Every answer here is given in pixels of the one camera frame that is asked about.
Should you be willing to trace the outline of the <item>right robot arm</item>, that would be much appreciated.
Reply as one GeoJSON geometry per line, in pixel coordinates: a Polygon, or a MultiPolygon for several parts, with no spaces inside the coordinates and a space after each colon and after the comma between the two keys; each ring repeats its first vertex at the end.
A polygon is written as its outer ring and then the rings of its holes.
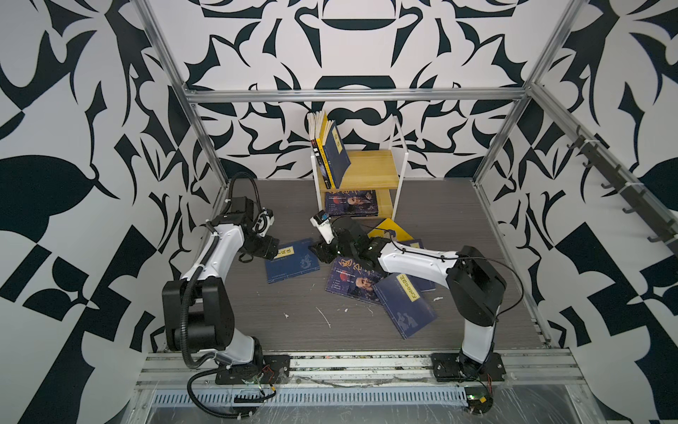
{"type": "Polygon", "coordinates": [[[464,339],[457,356],[457,373],[469,380],[486,372],[494,351],[494,335],[507,282],[493,267],[495,261],[474,247],[459,252],[407,247],[394,238],[371,238],[350,217],[331,219],[321,211],[310,219],[322,241],[311,247],[320,261],[352,259],[361,268],[393,277],[400,291],[415,304],[416,289],[403,287],[413,277],[450,291],[464,318],[464,339]]]}

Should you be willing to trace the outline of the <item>purple portrait book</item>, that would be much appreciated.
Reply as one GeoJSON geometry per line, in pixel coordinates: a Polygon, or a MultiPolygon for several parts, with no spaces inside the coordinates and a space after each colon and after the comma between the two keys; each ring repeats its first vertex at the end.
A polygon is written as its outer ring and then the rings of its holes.
{"type": "Polygon", "coordinates": [[[374,286],[383,277],[383,274],[367,270],[351,258],[337,257],[330,269],[326,291],[353,300],[380,304],[374,286]]]}
{"type": "Polygon", "coordinates": [[[375,190],[327,192],[324,210],[331,217],[376,217],[377,194],[375,190]]]}

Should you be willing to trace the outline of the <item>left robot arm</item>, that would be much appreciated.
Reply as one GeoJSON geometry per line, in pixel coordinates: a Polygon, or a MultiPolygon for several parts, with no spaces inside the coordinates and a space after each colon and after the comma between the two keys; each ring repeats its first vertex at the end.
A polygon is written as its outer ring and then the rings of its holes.
{"type": "Polygon", "coordinates": [[[260,342],[236,328],[225,282],[234,261],[277,256],[279,240],[268,234],[274,222],[252,175],[234,174],[224,209],[204,224],[208,239],[197,261],[162,289],[168,348],[180,352],[189,369],[209,360],[228,370],[263,368],[260,342]]]}

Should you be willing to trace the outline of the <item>large yellow book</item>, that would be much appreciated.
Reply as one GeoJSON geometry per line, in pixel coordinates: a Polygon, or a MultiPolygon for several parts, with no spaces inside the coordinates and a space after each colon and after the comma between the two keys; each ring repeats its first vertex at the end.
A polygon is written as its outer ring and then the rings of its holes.
{"type": "Polygon", "coordinates": [[[325,175],[327,176],[326,187],[327,189],[335,189],[335,183],[332,177],[329,160],[327,157],[327,152],[325,149],[325,144],[327,141],[326,129],[328,125],[328,117],[325,111],[317,111],[315,113],[315,139],[318,146],[318,150],[321,154],[321,159],[323,160],[323,166],[325,170],[325,175]]]}

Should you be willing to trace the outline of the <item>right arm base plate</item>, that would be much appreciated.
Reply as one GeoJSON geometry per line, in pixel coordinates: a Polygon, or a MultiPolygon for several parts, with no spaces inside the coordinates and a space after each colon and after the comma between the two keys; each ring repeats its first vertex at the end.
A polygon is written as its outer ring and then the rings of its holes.
{"type": "Polygon", "coordinates": [[[489,353],[484,362],[476,362],[462,353],[432,353],[434,378],[439,383],[504,382],[506,369],[499,353],[489,353]]]}

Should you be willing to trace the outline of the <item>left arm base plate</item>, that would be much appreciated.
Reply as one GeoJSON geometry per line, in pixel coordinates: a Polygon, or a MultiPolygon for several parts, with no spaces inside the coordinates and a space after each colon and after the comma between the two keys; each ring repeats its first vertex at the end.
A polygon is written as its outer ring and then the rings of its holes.
{"type": "Polygon", "coordinates": [[[220,369],[216,374],[215,383],[217,385],[279,383],[289,376],[290,366],[290,355],[263,355],[248,364],[220,369]]]}

